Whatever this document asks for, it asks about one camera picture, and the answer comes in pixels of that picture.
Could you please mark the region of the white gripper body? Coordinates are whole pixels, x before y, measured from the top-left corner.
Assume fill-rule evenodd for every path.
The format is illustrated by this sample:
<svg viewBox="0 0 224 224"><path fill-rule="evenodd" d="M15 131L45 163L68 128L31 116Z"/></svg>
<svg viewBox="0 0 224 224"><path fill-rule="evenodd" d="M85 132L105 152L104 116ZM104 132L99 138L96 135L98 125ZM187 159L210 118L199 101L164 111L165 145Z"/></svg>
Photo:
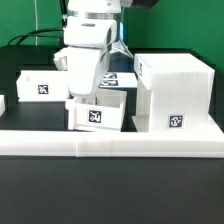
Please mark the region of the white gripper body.
<svg viewBox="0 0 224 224"><path fill-rule="evenodd" d="M109 68L110 52L106 48L67 48L68 88L72 96L95 94Z"/></svg>

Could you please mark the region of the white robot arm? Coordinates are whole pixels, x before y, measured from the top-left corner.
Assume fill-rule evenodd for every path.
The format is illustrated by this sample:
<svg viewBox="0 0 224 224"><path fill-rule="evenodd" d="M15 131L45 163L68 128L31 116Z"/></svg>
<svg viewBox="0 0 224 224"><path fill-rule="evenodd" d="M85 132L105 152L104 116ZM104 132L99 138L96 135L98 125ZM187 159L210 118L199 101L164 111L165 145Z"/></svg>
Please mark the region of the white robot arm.
<svg viewBox="0 0 224 224"><path fill-rule="evenodd" d="M149 9L159 0L69 0L64 47L54 54L68 76L72 96L95 94L110 64L112 44L119 40L123 8Z"/></svg>

